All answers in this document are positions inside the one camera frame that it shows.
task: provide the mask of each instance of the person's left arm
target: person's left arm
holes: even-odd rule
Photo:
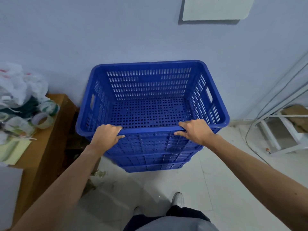
[[[124,136],[121,126],[99,126],[91,143],[63,174],[25,212],[12,231],[53,230],[66,212],[77,204],[98,159]]]

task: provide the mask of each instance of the gray shirt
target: gray shirt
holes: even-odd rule
[[[162,217],[136,231],[219,231],[211,222],[188,217]]]

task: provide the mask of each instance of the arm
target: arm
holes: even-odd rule
[[[66,212],[77,204],[98,159],[115,145],[122,127],[99,126],[91,143],[63,174],[25,212],[12,231],[53,230]]]
[[[293,231],[308,230],[308,189],[216,135],[204,120],[179,122],[184,136],[213,151],[244,186]]]

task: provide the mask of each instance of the wooden desk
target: wooden desk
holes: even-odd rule
[[[52,127],[37,130],[33,135],[37,140],[30,143],[13,166],[23,169],[13,225],[56,180],[63,163],[67,135],[77,108],[65,94],[50,94],[47,97],[60,105],[60,111]]]

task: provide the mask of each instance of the person's left hand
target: person's left hand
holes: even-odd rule
[[[121,129],[121,126],[113,126],[110,124],[99,126],[95,131],[89,147],[101,157],[105,151],[112,148],[119,139],[125,137],[125,135],[117,136]]]

